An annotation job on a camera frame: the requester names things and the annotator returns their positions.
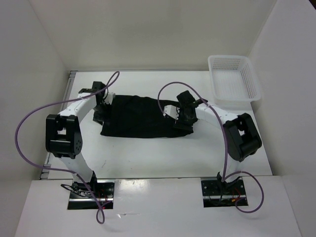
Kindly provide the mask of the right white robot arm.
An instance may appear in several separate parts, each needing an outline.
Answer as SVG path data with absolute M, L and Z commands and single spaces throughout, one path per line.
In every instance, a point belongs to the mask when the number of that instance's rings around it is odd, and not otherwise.
M 202 120 L 223 132 L 224 166 L 217 174 L 216 187 L 220 193 L 228 194 L 240 178 L 240 164 L 262 146 L 252 117 L 211 106 L 205 99 L 196 100 L 189 91 L 180 93 L 177 100 L 178 105 L 163 108 L 164 115 L 174 119 L 175 129 L 193 133 L 194 123 Z

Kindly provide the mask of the black shorts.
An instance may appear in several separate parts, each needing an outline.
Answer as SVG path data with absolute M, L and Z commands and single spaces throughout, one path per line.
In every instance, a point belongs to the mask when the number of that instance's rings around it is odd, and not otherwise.
M 150 97 L 116 95 L 103 116 L 102 136 L 123 138 L 177 138 L 193 133 L 164 117 L 158 101 Z

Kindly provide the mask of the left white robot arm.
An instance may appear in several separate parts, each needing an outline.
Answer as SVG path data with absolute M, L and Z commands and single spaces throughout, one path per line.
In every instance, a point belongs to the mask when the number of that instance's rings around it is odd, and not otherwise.
M 114 97 L 115 94 L 109 93 L 105 84 L 95 81 L 91 88 L 79 91 L 77 101 L 46 118 L 46 150 L 73 172 L 73 184 L 64 188 L 78 196 L 91 198 L 99 190 L 95 172 L 88 167 L 81 153 L 83 140 L 80 122 L 90 111 L 94 111 L 93 121 L 103 125 L 108 120 Z

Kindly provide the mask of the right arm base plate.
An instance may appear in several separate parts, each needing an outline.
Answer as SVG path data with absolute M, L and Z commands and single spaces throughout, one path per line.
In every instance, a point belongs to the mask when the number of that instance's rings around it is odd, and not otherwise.
M 241 178 L 222 183 L 217 178 L 201 179 L 203 207 L 248 206 L 244 182 Z

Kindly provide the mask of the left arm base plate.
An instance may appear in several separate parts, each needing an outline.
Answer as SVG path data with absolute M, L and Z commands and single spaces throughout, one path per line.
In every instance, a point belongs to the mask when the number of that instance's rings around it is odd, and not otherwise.
M 70 192 L 68 210 L 98 209 L 97 203 L 85 186 L 80 188 L 77 184 L 72 184 L 71 186 L 62 184 L 61 187 Z M 115 191 L 115 182 L 113 180 L 98 182 L 92 190 L 103 210 L 113 209 Z

